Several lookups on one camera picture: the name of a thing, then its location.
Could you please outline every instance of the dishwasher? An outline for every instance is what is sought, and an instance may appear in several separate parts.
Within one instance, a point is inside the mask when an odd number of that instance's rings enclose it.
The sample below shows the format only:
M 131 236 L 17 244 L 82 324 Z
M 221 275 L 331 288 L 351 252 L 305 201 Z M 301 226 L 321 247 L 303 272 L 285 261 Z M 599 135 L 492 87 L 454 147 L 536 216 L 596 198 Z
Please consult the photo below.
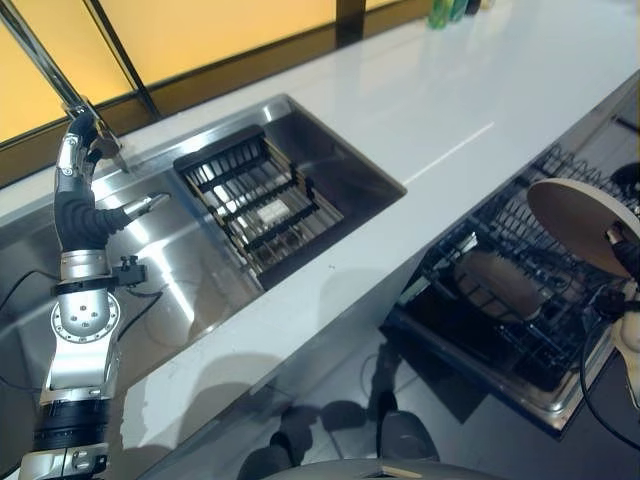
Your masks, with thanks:
M 592 300 L 623 280 L 573 256 L 533 216 L 528 188 L 554 177 L 637 206 L 637 196 L 555 144 L 427 249 L 387 324 L 561 436 L 582 400 L 578 361 L 598 318 Z M 589 354 L 588 382 L 613 349 L 607 329 Z

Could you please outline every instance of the dish rack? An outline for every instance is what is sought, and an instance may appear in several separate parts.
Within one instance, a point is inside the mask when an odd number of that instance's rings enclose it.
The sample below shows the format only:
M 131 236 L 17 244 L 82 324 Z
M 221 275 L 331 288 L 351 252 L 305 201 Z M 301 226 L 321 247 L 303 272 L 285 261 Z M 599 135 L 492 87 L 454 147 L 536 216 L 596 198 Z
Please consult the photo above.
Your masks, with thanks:
M 536 220 L 527 204 L 526 192 L 534 182 L 551 177 L 588 183 L 629 208 L 634 206 L 625 201 L 619 188 L 598 169 L 583 160 L 576 160 L 573 154 L 563 152 L 559 145 L 553 145 L 500 193 L 447 232 L 429 249 L 419 271 L 426 279 L 423 289 L 432 285 L 440 296 L 448 300 L 469 298 L 476 290 L 483 290 L 477 293 L 486 299 L 484 305 L 500 303 L 503 314 L 495 317 L 478 314 L 485 317 L 486 324 L 514 353 L 511 361 L 502 367 L 516 373 L 535 368 L 540 377 L 544 377 L 539 386 L 549 391 L 577 366 L 585 332 L 597 319 L 590 306 L 592 298 L 601 286 L 621 282 L 573 256 Z M 464 271 L 459 259 L 474 248 L 505 258 L 531 280 L 544 299 L 535 318 L 522 318 L 481 280 L 474 284 L 472 291 L 465 291 L 464 296 L 457 290 L 457 284 L 452 280 L 453 269 L 458 265 L 458 271 Z M 473 279 L 471 272 L 466 271 L 463 275 Z M 501 321 L 502 317 L 514 316 L 520 321 Z
M 258 126 L 181 158 L 174 168 L 256 274 L 344 218 Z

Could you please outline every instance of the stainless steel sink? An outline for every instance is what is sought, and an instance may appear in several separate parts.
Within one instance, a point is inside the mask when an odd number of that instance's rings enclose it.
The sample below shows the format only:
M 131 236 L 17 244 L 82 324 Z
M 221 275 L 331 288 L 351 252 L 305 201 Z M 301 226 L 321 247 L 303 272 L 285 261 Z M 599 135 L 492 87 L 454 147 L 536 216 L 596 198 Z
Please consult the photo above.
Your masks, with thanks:
M 266 272 L 256 271 L 239 255 L 210 209 L 173 168 L 186 155 L 250 126 L 262 128 L 341 215 L 334 226 Z M 94 182 L 101 206 L 119 206 L 152 191 L 169 192 L 172 201 L 135 221 L 109 243 L 112 263 L 121 255 L 138 255 L 140 263 L 148 266 L 150 280 L 138 290 L 165 288 L 160 301 L 120 342 L 120 393 L 405 193 L 284 95 L 132 163 L 130 174 L 105 170 Z M 48 205 L 0 227 L 0 297 L 28 270 L 57 273 L 59 253 L 51 210 Z M 0 312 L 0 375 L 14 384 L 39 386 L 43 381 L 55 345 L 49 327 L 50 286 L 50 280 L 32 276 Z M 116 296 L 124 311 L 123 324 L 148 302 L 126 292 Z M 0 385 L 0 471 L 29 449 L 37 400 L 38 395 Z

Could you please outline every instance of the kitchen counter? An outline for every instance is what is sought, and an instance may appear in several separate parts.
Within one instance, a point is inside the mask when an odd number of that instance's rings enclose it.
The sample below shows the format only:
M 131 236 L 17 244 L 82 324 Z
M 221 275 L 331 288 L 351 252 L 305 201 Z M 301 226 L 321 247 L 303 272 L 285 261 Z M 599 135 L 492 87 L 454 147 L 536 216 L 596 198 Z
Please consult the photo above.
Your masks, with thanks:
M 531 161 L 639 67 L 633 1 L 501 0 L 443 31 L 416 21 L 127 135 L 135 161 L 285 92 L 407 195 L 148 377 L 124 403 L 123 447 L 174 448 Z M 0 191 L 0 222 L 50 197 L 51 171 Z M 246 355 L 253 362 L 227 363 Z

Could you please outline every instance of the green bottle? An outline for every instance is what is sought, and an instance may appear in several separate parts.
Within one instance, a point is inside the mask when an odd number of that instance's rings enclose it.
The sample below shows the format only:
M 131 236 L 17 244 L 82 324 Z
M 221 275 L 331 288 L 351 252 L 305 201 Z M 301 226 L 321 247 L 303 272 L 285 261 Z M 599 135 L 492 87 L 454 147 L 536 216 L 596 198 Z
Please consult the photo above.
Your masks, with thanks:
M 428 23 L 434 30 L 446 27 L 451 16 L 451 7 L 454 0 L 433 0 L 433 7 L 429 14 Z
M 453 6 L 451 7 L 451 14 L 449 15 L 449 21 L 459 22 L 464 17 L 464 12 L 467 9 L 469 0 L 453 0 Z

